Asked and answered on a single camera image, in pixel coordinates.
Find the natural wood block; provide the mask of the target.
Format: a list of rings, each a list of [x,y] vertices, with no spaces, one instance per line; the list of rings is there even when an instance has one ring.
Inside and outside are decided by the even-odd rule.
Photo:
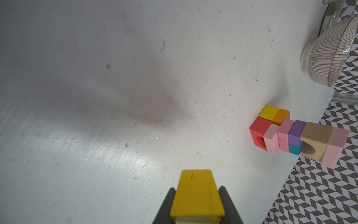
[[[300,155],[321,161],[332,131],[331,126],[307,122],[300,135],[300,140],[303,142]]]

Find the yellow half-round wood block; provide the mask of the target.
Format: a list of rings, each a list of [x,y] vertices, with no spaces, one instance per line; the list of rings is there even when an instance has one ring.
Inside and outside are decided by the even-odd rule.
[[[274,118],[278,115],[278,113],[281,111],[280,108],[273,107],[270,105],[266,105],[262,111],[259,113],[258,117],[262,119],[266,119],[269,121],[274,121]]]

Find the red arch wood block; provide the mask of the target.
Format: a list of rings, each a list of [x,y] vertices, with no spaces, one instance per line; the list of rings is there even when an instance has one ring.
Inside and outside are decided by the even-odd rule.
[[[254,144],[265,151],[267,148],[263,136],[271,124],[273,124],[272,121],[257,117],[249,128]]]

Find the teal wood cube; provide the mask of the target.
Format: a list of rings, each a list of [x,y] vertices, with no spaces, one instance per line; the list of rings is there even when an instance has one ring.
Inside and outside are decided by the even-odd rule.
[[[300,155],[300,151],[301,151],[301,149],[302,149],[302,146],[303,146],[303,141],[300,141],[300,144],[299,144],[298,147],[289,144],[289,152],[290,152],[291,154],[294,154],[294,155]]]

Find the yellow triangular wood block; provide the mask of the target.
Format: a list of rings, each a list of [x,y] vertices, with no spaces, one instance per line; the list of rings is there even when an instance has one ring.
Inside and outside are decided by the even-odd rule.
[[[170,211],[174,222],[218,224],[224,216],[224,207],[212,171],[183,170]]]

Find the orange wood block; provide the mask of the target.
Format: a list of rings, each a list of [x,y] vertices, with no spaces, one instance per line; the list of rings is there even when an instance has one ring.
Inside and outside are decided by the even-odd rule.
[[[281,109],[273,119],[275,125],[281,126],[285,119],[290,119],[290,111]]]

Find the purple wood cube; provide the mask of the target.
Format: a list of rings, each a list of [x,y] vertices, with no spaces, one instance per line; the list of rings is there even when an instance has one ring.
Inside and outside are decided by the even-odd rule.
[[[306,125],[305,121],[296,120],[288,134],[289,144],[299,147],[301,145],[300,136]]]

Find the pink half-round wood block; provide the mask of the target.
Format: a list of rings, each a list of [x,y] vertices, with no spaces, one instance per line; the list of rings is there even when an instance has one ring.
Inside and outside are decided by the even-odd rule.
[[[280,151],[280,144],[277,133],[279,128],[280,127],[278,125],[271,124],[266,133],[263,135],[266,149],[272,155],[277,155]]]

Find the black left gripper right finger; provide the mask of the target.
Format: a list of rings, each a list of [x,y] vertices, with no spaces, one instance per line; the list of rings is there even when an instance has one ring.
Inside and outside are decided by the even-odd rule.
[[[221,219],[219,224],[243,224],[227,189],[221,186],[218,191],[225,211],[225,216]]]

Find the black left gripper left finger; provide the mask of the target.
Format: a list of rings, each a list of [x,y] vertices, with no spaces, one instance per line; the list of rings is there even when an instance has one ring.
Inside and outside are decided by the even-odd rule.
[[[170,217],[175,194],[175,188],[170,188],[152,224],[175,224],[173,218]]]

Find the pink rectangular wood block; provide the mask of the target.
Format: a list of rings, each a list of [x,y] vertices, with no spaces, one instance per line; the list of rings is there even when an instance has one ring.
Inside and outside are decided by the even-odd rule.
[[[279,127],[277,134],[282,151],[289,152],[289,133],[293,125],[293,120],[285,119]]]

